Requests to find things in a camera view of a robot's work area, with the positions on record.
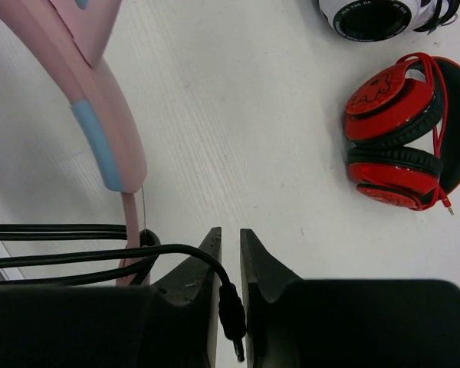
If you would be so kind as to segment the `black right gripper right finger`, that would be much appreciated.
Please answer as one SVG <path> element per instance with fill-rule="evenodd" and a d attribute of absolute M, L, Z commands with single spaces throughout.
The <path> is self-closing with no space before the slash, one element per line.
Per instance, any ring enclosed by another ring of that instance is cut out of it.
<path fill-rule="evenodd" d="M 460 288 L 305 279 L 240 233 L 250 367 L 460 367 Z"/>

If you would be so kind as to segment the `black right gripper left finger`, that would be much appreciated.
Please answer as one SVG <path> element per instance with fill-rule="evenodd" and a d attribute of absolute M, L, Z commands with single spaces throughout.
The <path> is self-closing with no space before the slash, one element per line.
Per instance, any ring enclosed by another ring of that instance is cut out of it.
<path fill-rule="evenodd" d="M 210 367 L 221 230 L 199 246 L 0 258 L 0 268 L 94 263 L 121 268 L 0 281 L 0 367 Z"/>

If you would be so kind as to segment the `pink blue cat-ear headphones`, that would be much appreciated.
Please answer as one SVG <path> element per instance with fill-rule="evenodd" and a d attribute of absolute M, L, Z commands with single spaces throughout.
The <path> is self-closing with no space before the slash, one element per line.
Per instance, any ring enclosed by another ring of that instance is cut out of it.
<path fill-rule="evenodd" d="M 146 179 L 143 144 L 104 60 L 119 1 L 0 1 L 0 19 L 68 99 L 104 185 L 122 196 L 126 248 L 141 245 L 135 195 Z"/>

